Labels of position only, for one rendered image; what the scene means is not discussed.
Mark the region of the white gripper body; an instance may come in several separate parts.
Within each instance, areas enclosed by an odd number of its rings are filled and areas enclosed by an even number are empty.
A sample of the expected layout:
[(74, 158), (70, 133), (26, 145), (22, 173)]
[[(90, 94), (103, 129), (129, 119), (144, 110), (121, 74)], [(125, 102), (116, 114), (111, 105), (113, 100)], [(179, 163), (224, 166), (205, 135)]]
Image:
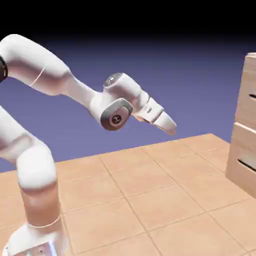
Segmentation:
[(154, 125), (169, 135), (174, 135), (177, 130), (177, 124), (165, 111), (159, 115)]

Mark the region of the light wood drawer front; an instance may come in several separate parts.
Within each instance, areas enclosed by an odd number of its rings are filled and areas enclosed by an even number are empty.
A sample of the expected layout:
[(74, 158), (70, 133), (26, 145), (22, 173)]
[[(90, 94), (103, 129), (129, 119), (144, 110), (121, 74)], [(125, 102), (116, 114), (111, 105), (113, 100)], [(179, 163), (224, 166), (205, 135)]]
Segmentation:
[(256, 172), (237, 159), (256, 168), (256, 130), (239, 122), (233, 125), (225, 176), (256, 199)]
[(248, 53), (244, 60), (243, 71), (235, 113), (235, 121), (256, 130), (256, 53)]

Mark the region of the light wood cabinet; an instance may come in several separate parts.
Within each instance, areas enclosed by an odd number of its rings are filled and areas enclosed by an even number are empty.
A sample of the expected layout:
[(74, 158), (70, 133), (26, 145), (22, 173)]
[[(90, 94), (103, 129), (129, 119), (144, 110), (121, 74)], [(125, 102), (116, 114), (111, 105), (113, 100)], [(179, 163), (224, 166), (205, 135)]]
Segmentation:
[(225, 176), (256, 199), (256, 52), (244, 59)]

